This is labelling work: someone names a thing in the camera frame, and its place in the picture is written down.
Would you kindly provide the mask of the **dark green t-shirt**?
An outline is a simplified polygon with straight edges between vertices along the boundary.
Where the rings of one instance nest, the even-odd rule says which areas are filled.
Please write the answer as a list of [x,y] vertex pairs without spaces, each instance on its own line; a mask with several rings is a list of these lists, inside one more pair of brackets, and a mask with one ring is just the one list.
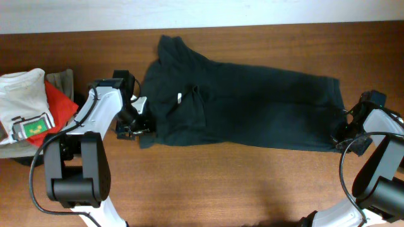
[[215,62],[180,37],[162,36],[142,94],[156,123],[142,148],[231,142],[332,152],[346,123],[339,80],[264,66]]

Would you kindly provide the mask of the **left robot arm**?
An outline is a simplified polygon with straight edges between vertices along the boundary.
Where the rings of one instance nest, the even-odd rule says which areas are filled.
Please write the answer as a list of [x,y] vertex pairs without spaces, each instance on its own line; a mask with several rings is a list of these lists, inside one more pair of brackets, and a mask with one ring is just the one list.
[[109,197],[111,173],[103,140],[112,122],[120,139],[155,130],[147,98],[133,94],[137,84],[127,70],[96,80],[72,123],[45,139],[47,196],[62,205],[64,215],[78,215],[87,226],[128,225]]

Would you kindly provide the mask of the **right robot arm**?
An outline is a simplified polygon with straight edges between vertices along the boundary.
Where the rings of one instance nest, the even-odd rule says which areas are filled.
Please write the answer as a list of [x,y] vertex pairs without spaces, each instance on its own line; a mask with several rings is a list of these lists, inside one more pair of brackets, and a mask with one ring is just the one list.
[[[403,169],[403,117],[385,103],[384,93],[366,91],[345,112],[352,121],[338,126],[331,137],[342,154],[338,174],[346,198],[301,218],[300,227],[372,226],[403,219],[403,181],[395,176]],[[345,156],[349,152],[361,156],[371,144],[376,148],[348,190],[343,177]]]

